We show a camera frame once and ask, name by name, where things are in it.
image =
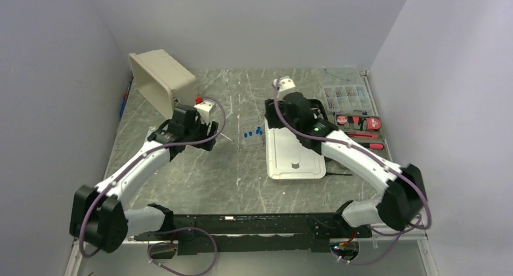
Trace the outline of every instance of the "white plastic container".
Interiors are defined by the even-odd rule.
[[[129,54],[139,92],[167,119],[180,102],[195,105],[196,77],[164,50]]]

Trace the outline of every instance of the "red object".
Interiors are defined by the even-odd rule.
[[[361,138],[361,139],[377,139],[377,134],[367,134],[367,133],[346,133],[351,138]]]
[[[377,117],[367,118],[367,129],[369,131],[377,131],[381,128],[381,121]]]
[[[339,125],[345,125],[347,123],[347,117],[346,116],[337,116],[337,123]]]
[[[383,144],[378,143],[360,143],[360,145],[372,149],[372,150],[383,150]]]

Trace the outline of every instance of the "gray wall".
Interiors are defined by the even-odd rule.
[[[185,67],[369,69],[406,0],[94,0],[123,54]]]
[[[423,171],[441,275],[512,275],[513,0],[407,0],[371,68],[395,158]]]
[[[90,0],[0,0],[0,274],[62,275],[129,79]]]

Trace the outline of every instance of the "gray marble tabletop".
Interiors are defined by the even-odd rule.
[[[243,148],[241,134],[263,123],[264,100],[271,81],[290,76],[305,96],[323,101],[322,85],[334,81],[361,84],[354,68],[191,70],[200,94],[216,97],[226,110],[223,135],[211,152],[187,147],[143,185],[131,208],[163,205],[176,214],[254,214],[334,212],[347,200],[365,200],[374,189],[358,176],[325,176],[311,180],[274,180],[267,176],[265,147]],[[219,122],[220,112],[215,114]],[[142,146],[150,127],[164,117],[132,86],[107,169],[110,176]],[[336,162],[327,170],[351,173]]]

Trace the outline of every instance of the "robotic arm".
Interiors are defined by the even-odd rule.
[[[422,201],[411,186],[397,180],[394,174],[408,178],[425,196],[420,170],[414,165],[403,168],[374,154],[371,157],[359,151],[365,150],[364,147],[326,120],[320,101],[308,100],[295,92],[295,85],[288,77],[275,83],[279,86],[277,99],[280,113],[293,129],[309,136],[347,143],[322,142],[296,134],[301,145],[348,167],[377,190],[378,195],[372,199],[344,203],[333,216],[337,228],[351,232],[359,226],[385,223],[392,229],[403,231],[422,209]],[[273,99],[266,100],[266,119],[269,128],[285,127],[276,113]]]
[[[151,204],[143,209],[124,210],[147,179],[185,149],[185,144],[165,145],[196,142],[216,133],[218,124],[211,120],[214,107],[215,104],[210,101],[203,101],[194,107],[178,105],[172,119],[166,120],[151,133],[142,148],[123,167],[94,188],[86,185],[80,187],[74,195],[70,234],[79,237],[87,210],[107,187],[110,189],[100,199],[85,227],[86,242],[105,252],[113,252],[126,237],[174,229],[173,212],[162,206]],[[210,151],[214,144],[215,139],[212,139],[194,146]],[[144,158],[116,182],[115,179],[141,155]]]

